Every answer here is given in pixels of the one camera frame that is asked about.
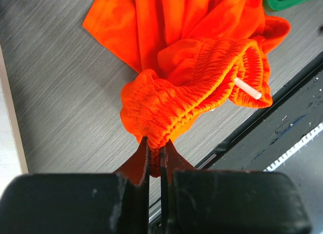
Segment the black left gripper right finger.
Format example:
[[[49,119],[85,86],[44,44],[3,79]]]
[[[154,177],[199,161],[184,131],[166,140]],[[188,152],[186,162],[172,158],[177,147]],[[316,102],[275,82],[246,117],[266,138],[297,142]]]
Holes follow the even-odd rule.
[[[197,170],[168,142],[160,150],[163,233],[310,233],[283,173]]]

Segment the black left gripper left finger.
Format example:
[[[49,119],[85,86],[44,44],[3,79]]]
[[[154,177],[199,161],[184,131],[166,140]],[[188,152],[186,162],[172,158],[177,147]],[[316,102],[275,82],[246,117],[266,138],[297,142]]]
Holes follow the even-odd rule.
[[[148,233],[149,164],[143,138],[112,173],[16,177],[1,197],[1,233]]]

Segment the orange shorts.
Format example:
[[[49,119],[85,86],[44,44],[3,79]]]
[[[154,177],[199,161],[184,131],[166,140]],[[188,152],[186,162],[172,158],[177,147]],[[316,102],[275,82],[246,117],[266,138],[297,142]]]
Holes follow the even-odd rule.
[[[148,138],[153,177],[159,149],[201,114],[227,100],[272,105],[267,54],[291,28],[262,0],[94,0],[83,27],[138,74],[122,89],[120,117]]]

